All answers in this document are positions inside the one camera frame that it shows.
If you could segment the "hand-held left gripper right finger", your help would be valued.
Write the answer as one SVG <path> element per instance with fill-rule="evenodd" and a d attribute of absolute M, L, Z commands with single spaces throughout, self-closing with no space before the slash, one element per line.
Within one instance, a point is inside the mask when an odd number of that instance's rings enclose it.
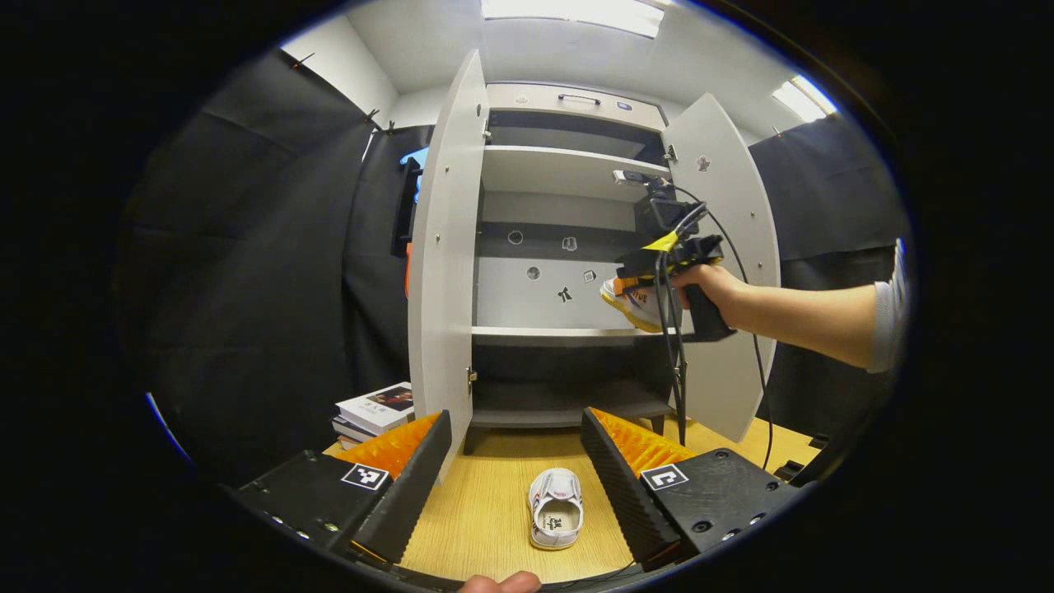
<path fill-rule="evenodd" d="M 596 408 L 584 409 L 581 440 L 645 572 L 707 557 L 801 495 L 728 448 L 696 453 Z"/>

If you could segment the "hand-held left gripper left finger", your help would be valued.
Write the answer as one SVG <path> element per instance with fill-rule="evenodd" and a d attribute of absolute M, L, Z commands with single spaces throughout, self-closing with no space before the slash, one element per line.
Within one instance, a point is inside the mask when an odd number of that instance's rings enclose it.
<path fill-rule="evenodd" d="M 441 410 L 337 455 L 302 451 L 229 493 L 313 548 L 401 564 L 450 446 Z"/>

